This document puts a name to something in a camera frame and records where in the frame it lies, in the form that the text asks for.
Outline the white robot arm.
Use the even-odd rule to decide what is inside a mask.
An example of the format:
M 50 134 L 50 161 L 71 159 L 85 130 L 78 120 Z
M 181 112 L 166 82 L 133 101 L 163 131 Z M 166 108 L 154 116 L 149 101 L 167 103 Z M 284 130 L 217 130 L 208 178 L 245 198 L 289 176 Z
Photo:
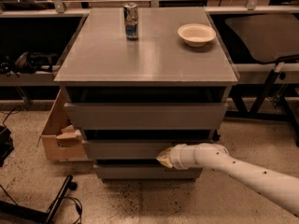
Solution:
M 235 159 L 222 145 L 179 144 L 160 152 L 157 161 L 167 168 L 177 170 L 208 168 L 223 172 L 299 217 L 299 179 L 297 177 Z

